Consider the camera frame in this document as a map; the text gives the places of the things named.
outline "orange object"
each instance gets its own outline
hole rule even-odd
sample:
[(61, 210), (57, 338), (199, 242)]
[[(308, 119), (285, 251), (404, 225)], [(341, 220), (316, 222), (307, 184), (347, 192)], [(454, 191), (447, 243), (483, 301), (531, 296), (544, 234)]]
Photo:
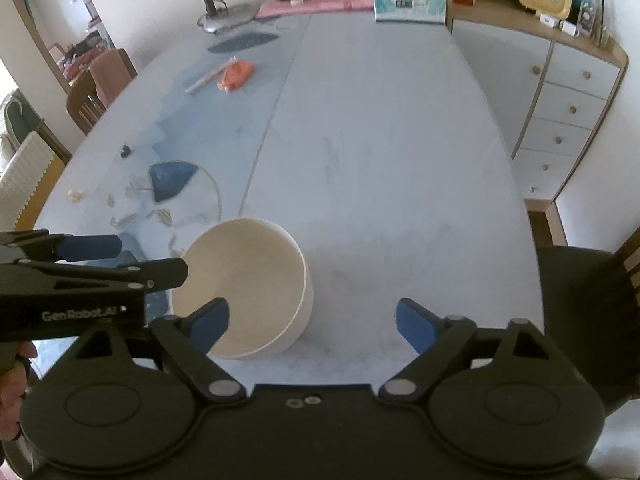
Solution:
[(225, 68), (218, 88), (229, 92), (239, 89), (254, 73), (254, 64), (249, 61), (236, 61)]

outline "white cabinet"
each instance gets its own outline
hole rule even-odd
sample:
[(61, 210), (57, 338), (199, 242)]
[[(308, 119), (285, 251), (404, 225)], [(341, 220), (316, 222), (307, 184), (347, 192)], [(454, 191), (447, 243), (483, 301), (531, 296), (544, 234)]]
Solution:
[(575, 164), (575, 157), (520, 148), (513, 175), (524, 198), (551, 200)]
[(591, 130), (586, 128), (533, 118), (529, 121), (520, 147), (577, 158), (589, 137)]
[(551, 42), (463, 20), (454, 20), (453, 37), (486, 95), (511, 155), (529, 115)]
[(598, 48), (518, 6), (478, 0), (449, 10), (513, 157), (516, 185), (524, 198), (554, 200), (602, 124), (628, 56), (613, 40)]
[(601, 59), (556, 44), (545, 80), (608, 99), (620, 69)]
[(593, 130), (605, 104), (604, 99), (545, 82), (533, 116)]

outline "wooden shelf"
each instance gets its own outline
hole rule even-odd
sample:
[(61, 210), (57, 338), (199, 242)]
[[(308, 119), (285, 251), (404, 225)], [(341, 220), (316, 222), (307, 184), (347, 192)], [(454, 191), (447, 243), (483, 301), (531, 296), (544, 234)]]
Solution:
[(466, 20), (528, 32), (576, 48), (621, 69), (628, 63), (625, 51), (613, 38), (603, 48), (587, 38), (572, 38), (558, 28), (543, 25), (533, 14), (509, 0), (476, 0), (473, 7), (450, 4), (450, 20)]

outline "drawer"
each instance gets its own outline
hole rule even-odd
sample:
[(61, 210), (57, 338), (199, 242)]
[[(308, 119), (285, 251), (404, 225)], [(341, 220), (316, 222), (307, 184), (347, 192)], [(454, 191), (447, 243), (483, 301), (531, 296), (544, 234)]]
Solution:
[(617, 66), (556, 43), (545, 81), (608, 99), (619, 72)]
[(577, 157), (589, 140), (591, 132), (592, 130), (570, 124), (532, 119), (529, 121), (520, 147)]
[(593, 130), (605, 104), (604, 99), (544, 83), (533, 116)]
[(574, 167), (576, 157), (521, 148), (513, 159), (513, 176), (524, 198), (551, 200)]
[(511, 155), (529, 117), (551, 42), (464, 20), (453, 21), (453, 39), (489, 101)]

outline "pen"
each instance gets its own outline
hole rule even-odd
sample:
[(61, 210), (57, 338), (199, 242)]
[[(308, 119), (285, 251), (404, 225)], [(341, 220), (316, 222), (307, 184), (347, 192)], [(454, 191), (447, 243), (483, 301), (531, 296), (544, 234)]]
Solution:
[(218, 68), (213, 69), (211, 72), (209, 72), (208, 74), (198, 79), (194, 84), (185, 88), (184, 92), (186, 94), (191, 94), (196, 90), (199, 90), (200, 88), (202, 88), (204, 85), (211, 83), (220, 74), (220, 72), (222, 72), (226, 67), (228, 67), (229, 65), (232, 65), (236, 61), (237, 61), (236, 56), (233, 56), (229, 61), (220, 65)]

